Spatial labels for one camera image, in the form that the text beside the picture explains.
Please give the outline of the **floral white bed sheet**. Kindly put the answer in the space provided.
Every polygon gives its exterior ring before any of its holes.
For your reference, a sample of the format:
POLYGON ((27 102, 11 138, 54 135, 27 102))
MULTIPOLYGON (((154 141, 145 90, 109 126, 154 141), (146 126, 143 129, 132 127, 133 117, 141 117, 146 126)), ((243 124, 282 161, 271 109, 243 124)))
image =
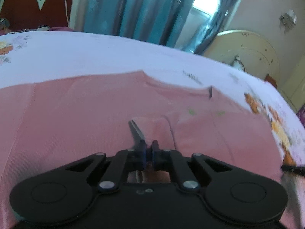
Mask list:
MULTIPOLYGON (((268 82, 203 56, 133 39, 67 31, 1 36, 1 89, 83 76, 144 72, 161 83, 203 90, 214 87, 266 117, 282 163, 304 164, 304 126, 268 82)), ((304 226, 304 179, 281 175, 291 192, 283 223, 304 226)))

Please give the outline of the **cream round headboard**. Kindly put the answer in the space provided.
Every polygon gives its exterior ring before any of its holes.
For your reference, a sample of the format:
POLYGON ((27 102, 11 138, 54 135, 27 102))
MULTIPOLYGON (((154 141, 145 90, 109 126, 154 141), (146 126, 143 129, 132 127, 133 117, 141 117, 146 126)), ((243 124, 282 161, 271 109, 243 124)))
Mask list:
POLYGON ((245 71, 257 78, 267 75, 276 81, 280 78, 280 66, 273 46, 261 35, 245 30, 229 30, 218 33, 203 56, 231 65, 239 57, 245 71))

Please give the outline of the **patterned cushion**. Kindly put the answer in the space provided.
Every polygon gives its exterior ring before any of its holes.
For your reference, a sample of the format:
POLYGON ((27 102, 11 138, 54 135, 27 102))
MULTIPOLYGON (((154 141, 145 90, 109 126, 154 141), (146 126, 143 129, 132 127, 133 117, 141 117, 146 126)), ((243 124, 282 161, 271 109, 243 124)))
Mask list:
POLYGON ((245 69, 239 55, 235 55, 235 58, 234 58, 233 62, 231 63, 231 66, 237 70, 246 72, 246 69, 245 69))

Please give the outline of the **wall decoration ornament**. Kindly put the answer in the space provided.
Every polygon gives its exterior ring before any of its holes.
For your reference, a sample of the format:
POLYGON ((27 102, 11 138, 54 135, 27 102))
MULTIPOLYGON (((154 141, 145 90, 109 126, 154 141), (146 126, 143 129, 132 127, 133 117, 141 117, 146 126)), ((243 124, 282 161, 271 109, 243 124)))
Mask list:
POLYGON ((296 26, 296 23, 297 15, 291 9, 279 17, 279 28, 283 29, 284 34, 290 32, 296 26))

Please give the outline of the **red heart-shaped headboard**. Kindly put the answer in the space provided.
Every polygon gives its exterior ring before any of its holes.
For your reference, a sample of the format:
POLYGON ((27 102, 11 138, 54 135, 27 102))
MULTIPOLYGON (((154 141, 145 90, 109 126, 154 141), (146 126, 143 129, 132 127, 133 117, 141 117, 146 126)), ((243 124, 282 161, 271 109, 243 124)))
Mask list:
POLYGON ((1 18, 11 25, 75 28, 79 0, 1 0, 1 18))

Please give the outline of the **teal blue curtain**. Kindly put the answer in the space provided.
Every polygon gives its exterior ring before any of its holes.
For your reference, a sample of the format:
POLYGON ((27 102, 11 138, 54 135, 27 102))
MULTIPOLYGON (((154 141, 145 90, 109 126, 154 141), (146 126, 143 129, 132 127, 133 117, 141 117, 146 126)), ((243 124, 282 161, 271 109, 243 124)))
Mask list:
MULTIPOLYGON (((174 47, 194 1, 89 0, 83 30, 174 47)), ((220 0, 216 13, 198 27, 182 50, 203 54, 220 31, 226 13, 236 2, 220 0)))

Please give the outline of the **pile of clothes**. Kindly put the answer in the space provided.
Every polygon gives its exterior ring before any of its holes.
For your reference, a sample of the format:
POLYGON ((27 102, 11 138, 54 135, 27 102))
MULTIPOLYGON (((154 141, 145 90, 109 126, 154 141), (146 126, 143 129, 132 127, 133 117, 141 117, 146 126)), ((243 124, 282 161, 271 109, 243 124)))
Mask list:
POLYGON ((20 27, 11 25, 8 19, 1 18, 1 36, 7 34, 25 33, 29 31, 74 31, 66 26, 50 27, 47 25, 40 25, 36 27, 20 27))

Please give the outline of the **pink knit shirt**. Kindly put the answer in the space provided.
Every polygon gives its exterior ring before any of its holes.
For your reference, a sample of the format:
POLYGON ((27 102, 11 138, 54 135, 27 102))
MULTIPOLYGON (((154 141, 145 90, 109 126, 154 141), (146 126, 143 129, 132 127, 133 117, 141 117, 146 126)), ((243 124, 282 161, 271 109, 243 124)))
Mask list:
POLYGON ((1 228, 16 220, 18 182, 96 152, 114 155, 139 130, 150 144, 195 152, 279 181, 282 159, 265 116, 209 87, 167 85, 144 72, 1 89, 1 228))

